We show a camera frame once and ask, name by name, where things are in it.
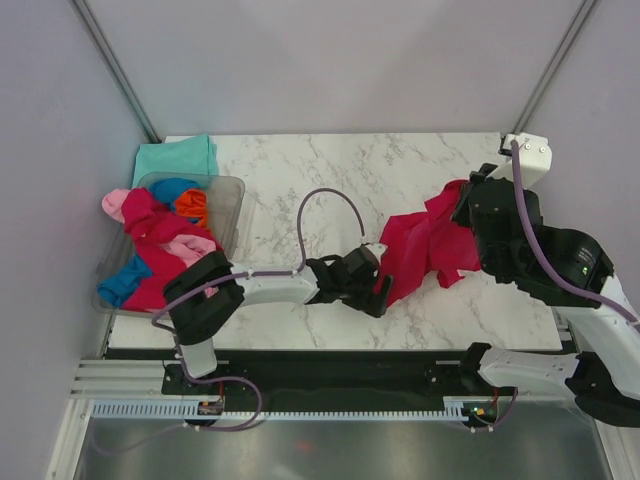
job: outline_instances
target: folded teal towel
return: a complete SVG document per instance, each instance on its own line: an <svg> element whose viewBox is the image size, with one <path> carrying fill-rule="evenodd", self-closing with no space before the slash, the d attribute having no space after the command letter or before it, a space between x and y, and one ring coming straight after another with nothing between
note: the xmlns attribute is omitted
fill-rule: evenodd
<svg viewBox="0 0 640 480"><path fill-rule="evenodd" d="M199 173L217 175L216 145L209 135L198 135L180 142L140 145L133 171L133 186L147 173Z"/></svg>

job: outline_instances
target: gray floor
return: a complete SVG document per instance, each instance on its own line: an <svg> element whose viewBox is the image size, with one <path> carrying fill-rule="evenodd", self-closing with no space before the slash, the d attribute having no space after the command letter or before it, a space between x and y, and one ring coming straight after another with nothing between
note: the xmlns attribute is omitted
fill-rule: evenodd
<svg viewBox="0 0 640 480"><path fill-rule="evenodd" d="M166 421L94 421L103 448L130 445ZM110 458L87 448L83 480L608 479L590 419L518 402L491 434L409 422L265 422L240 433L180 429Z"/></svg>

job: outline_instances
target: white wall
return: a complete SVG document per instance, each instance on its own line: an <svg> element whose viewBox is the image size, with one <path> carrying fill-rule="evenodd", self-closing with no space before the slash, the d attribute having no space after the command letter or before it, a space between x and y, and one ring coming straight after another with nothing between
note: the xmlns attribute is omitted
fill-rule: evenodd
<svg viewBox="0 0 640 480"><path fill-rule="evenodd" d="M640 2L601 2L526 130L549 138L548 223L595 237L640 309Z"/></svg>
<svg viewBox="0 0 640 480"><path fill-rule="evenodd" d="M507 131L580 0L87 0L161 135Z"/></svg>
<svg viewBox="0 0 640 480"><path fill-rule="evenodd" d="M100 198L130 181L143 137L66 0L1 10L0 465L36 480L97 327Z"/></svg>

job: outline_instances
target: cloth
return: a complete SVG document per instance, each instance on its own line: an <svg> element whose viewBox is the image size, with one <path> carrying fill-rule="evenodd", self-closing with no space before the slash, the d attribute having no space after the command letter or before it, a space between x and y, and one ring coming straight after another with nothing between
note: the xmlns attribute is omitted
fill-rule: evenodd
<svg viewBox="0 0 640 480"><path fill-rule="evenodd" d="M426 212L394 215L387 221L380 243L388 248L382 257L377 288L385 275L393 277L389 306L418 289L430 271L437 272L441 287L449 288L464 278L458 270L480 270L471 229L451 221L465 183L447 183L442 193L425 202Z"/></svg>
<svg viewBox="0 0 640 480"><path fill-rule="evenodd" d="M144 188L129 191L124 200L123 190L114 190L102 203L108 206L105 211L112 218L124 219L125 233L131 236L137 255L152 273L142 278L138 288L122 303L126 310L152 311L164 307L163 289L167 282L219 248L208 231L172 213Z"/></svg>
<svg viewBox="0 0 640 480"><path fill-rule="evenodd" d="M136 254L117 274L98 285L98 294L109 304L120 308L138 289L140 281L151 275L151 269Z"/></svg>
<svg viewBox="0 0 640 480"><path fill-rule="evenodd" d="M198 188L190 188L180 195L175 203L175 211L191 223L208 230L207 195Z"/></svg>
<svg viewBox="0 0 640 480"><path fill-rule="evenodd" d="M140 145L132 185L137 187L145 175L153 172L218 175L216 145L204 134L180 142Z"/></svg>
<svg viewBox="0 0 640 480"><path fill-rule="evenodd" d="M148 189L153 198L164 203L172 212L176 211L175 202L189 189L199 189L200 185L184 178L165 178L154 182Z"/></svg>

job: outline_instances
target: tabletop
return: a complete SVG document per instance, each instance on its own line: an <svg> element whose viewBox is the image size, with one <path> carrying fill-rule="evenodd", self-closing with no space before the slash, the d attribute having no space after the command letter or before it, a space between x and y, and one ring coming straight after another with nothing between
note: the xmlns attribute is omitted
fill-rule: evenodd
<svg viewBox="0 0 640 480"><path fill-rule="evenodd" d="M168 137L176 141L185 137ZM424 201L450 180L483 163L501 163L498 133L318 134L213 136L221 175L246 185L239 243L232 261L294 266L300 261L296 213L318 187L336 188L357 205L366 240L377 241L390 215L424 211ZM356 218L341 198L320 194L302 221L309 257L344 255L360 244ZM215 335L217 348L237 349L466 349L489 342L502 348L557 350L551 310L514 285L482 273L449 289L435 274L409 297L372 318L341 303L273 303L239 309ZM111 348L170 348L170 336L148 318L118 315Z"/></svg>

